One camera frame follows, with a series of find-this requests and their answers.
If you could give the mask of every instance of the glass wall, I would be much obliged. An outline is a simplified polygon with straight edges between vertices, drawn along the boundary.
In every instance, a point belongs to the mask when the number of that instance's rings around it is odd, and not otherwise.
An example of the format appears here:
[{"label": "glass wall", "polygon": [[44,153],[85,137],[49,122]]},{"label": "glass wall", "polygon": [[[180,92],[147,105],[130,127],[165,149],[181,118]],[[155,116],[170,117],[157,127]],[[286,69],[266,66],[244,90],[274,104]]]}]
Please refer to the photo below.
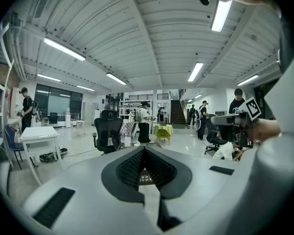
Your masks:
[{"label": "glass wall", "polygon": [[83,94],[70,92],[45,85],[37,85],[35,101],[40,116],[46,118],[50,113],[58,114],[58,121],[65,121],[66,110],[70,109],[73,118],[80,115]]}]

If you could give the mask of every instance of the fluorescent light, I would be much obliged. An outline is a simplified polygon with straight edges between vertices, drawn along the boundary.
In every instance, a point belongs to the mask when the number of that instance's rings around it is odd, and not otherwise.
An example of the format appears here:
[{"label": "fluorescent light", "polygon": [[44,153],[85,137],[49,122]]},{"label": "fluorescent light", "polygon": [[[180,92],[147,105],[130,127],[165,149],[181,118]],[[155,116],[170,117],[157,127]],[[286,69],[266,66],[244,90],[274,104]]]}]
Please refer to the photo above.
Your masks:
[{"label": "fluorescent light", "polygon": [[86,87],[83,87],[83,86],[80,86],[80,85],[77,85],[77,87],[82,88],[82,89],[86,89],[86,90],[89,90],[89,91],[92,91],[92,92],[95,91],[95,90],[93,90],[93,89],[89,89],[89,88],[86,88]]},{"label": "fluorescent light", "polygon": [[251,80],[253,80],[253,79],[257,78],[257,77],[258,77],[258,75],[254,75],[254,76],[252,76],[251,78],[249,78],[249,79],[247,79],[247,80],[245,80],[245,81],[239,83],[238,86],[243,85],[243,84],[245,84],[245,83],[248,83],[249,81],[251,81]]},{"label": "fluorescent light", "polygon": [[204,63],[199,63],[197,62],[195,65],[195,68],[190,76],[190,78],[188,79],[189,82],[193,82],[195,77],[197,76],[198,72],[200,71],[201,67],[204,65]]},{"label": "fluorescent light", "polygon": [[51,39],[48,39],[48,38],[44,38],[44,43],[47,44],[47,45],[50,45],[60,51],[63,51],[65,53],[67,53],[68,55],[71,55],[72,57],[75,57],[77,58],[78,60],[80,61],[84,61],[85,60],[85,57],[77,54],[76,52],[64,47],[63,45],[61,44],[58,44],[57,42],[51,40]]},{"label": "fluorescent light", "polygon": [[57,81],[57,82],[61,82],[60,79],[56,79],[56,78],[53,78],[53,77],[49,77],[49,76],[45,76],[45,75],[41,75],[41,74],[38,74],[37,76],[43,77],[43,78],[46,78],[46,79],[50,79],[50,80],[54,80],[54,81]]},{"label": "fluorescent light", "polygon": [[112,79],[118,81],[120,84],[126,85],[126,83],[124,83],[122,80],[118,79],[115,75],[113,75],[111,73],[107,73],[106,75],[111,77]]},{"label": "fluorescent light", "polygon": [[38,90],[37,90],[37,92],[41,92],[41,93],[47,93],[47,94],[49,94],[49,92],[45,92],[45,91],[38,91]]},{"label": "fluorescent light", "polygon": [[217,9],[214,15],[214,19],[212,21],[211,29],[213,31],[221,32],[225,23],[225,19],[227,14],[229,13],[230,7],[232,4],[232,0],[229,2],[221,2],[218,1]]}]

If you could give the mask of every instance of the yellow tablecloth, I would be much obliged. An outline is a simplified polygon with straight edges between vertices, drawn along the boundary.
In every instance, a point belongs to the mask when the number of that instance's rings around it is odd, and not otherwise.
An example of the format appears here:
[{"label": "yellow tablecloth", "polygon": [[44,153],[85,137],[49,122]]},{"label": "yellow tablecloth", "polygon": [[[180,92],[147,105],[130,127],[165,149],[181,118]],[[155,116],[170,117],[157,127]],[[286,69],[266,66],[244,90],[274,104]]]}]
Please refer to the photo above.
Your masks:
[{"label": "yellow tablecloth", "polygon": [[171,136],[173,135],[173,128],[172,125],[167,124],[166,126],[156,124],[155,126],[155,136],[157,138],[163,138],[163,139],[171,139]]}]

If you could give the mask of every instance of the office chair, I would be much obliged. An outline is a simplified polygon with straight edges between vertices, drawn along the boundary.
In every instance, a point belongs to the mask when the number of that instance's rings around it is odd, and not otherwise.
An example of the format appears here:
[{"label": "office chair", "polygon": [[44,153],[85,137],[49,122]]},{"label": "office chair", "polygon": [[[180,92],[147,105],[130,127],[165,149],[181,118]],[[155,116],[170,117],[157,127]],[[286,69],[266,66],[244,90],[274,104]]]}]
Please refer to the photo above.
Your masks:
[{"label": "office chair", "polygon": [[[93,133],[94,145],[99,151],[103,151],[104,154],[117,151],[121,148],[121,127],[123,119],[106,119],[96,118],[95,127],[97,133]],[[112,145],[109,145],[109,139],[111,138]]]},{"label": "office chair", "polygon": [[210,121],[211,117],[215,117],[215,116],[216,115],[214,115],[214,114],[209,114],[209,118],[206,120],[206,126],[208,128],[208,135],[207,135],[206,139],[209,143],[212,143],[214,146],[207,146],[206,151],[205,151],[205,155],[206,155],[207,151],[217,151],[219,149],[220,145],[227,143],[227,141],[221,140],[218,137],[217,127],[215,125],[213,125]]},{"label": "office chair", "polygon": [[56,124],[58,127],[58,113],[57,112],[50,112],[49,125],[50,124]]},{"label": "office chair", "polygon": [[115,119],[118,117],[118,112],[113,110],[103,110],[100,114],[101,118]]}]

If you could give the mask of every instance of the bag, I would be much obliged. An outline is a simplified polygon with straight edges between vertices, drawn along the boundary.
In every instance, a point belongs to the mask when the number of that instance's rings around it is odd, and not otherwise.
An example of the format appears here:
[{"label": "bag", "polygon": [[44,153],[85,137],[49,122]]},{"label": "bag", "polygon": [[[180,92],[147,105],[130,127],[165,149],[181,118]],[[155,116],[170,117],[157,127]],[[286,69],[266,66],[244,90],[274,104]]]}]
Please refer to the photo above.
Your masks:
[{"label": "bag", "polygon": [[31,107],[32,107],[31,114],[35,116],[38,110],[38,103],[34,101],[33,99],[31,100]]},{"label": "bag", "polygon": [[201,111],[200,111],[200,108],[199,108],[199,111],[198,111],[198,115],[199,115],[199,119],[202,119],[202,113],[201,113]]},{"label": "bag", "polygon": [[139,122],[139,123],[142,122],[142,116],[141,116],[141,110],[140,109],[136,112],[136,121]]}]

